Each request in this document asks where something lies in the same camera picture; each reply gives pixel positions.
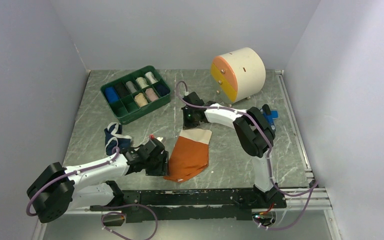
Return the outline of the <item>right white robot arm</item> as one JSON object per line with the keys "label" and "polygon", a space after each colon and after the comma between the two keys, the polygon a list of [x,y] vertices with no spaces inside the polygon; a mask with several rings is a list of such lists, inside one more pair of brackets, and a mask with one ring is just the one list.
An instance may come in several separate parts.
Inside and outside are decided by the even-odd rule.
{"label": "right white robot arm", "polygon": [[277,192],[273,169],[268,163],[276,135],[261,111],[257,107],[241,110],[212,101],[204,103],[196,92],[182,97],[181,101],[185,104],[182,108],[185,129],[198,127],[203,122],[235,130],[240,146],[252,158],[255,202],[262,208],[268,207]]}

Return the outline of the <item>orange cream underwear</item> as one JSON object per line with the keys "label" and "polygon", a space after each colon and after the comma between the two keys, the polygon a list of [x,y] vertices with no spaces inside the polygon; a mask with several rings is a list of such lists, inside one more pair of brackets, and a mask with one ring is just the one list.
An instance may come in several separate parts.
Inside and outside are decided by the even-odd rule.
{"label": "orange cream underwear", "polygon": [[183,183],[200,174],[209,165],[209,143],[212,131],[183,129],[168,161],[168,181]]}

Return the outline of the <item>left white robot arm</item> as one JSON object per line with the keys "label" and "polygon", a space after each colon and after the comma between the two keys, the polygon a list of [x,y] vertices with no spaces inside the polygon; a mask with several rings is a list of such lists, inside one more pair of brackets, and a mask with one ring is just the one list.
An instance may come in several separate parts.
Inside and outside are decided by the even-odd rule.
{"label": "left white robot arm", "polygon": [[117,210],[129,202],[115,179],[144,171],[147,176],[163,177],[169,173],[169,153],[157,138],[139,147],[121,149],[111,155],[82,165],[63,167],[52,163],[31,184],[26,193],[26,214],[49,223],[65,212],[82,207]]}

